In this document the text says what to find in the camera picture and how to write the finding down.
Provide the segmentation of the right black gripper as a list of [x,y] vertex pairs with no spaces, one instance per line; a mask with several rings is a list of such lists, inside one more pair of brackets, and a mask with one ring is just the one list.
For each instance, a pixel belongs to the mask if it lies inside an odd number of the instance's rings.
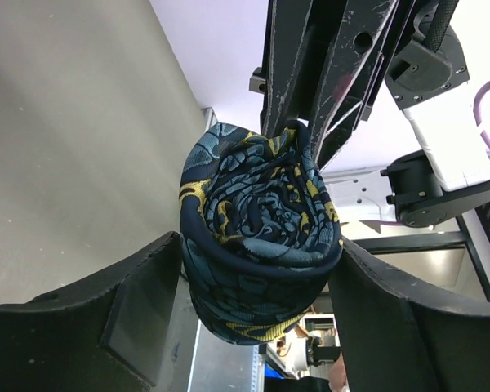
[[379,86],[414,1],[270,1],[262,66],[249,91],[264,94],[261,133],[309,120],[324,168],[351,137]]

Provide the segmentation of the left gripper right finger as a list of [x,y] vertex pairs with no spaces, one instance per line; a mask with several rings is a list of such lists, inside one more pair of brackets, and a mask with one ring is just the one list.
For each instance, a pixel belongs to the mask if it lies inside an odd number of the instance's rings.
[[429,284],[346,240],[329,280],[352,391],[490,391],[490,302]]

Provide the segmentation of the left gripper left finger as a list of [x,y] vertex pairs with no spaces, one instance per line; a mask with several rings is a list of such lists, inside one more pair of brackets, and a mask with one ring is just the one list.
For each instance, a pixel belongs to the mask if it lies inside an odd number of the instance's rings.
[[150,390],[180,264],[169,232],[74,283],[0,305],[0,391]]

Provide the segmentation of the blue floral tie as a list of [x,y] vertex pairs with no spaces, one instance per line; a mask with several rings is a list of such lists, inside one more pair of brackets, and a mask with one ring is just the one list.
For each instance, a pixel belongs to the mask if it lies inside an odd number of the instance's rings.
[[273,138],[215,124],[185,160],[179,204],[191,301],[230,344],[289,332],[340,260],[339,217],[301,122]]

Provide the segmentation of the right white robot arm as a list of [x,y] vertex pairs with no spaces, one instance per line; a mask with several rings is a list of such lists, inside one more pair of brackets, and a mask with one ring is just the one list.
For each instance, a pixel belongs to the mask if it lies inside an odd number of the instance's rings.
[[331,185],[345,221],[438,225],[490,202],[490,141],[450,26],[454,1],[272,1],[263,61],[249,87],[264,97],[261,131],[300,120],[326,166],[391,92],[420,149],[387,168]]

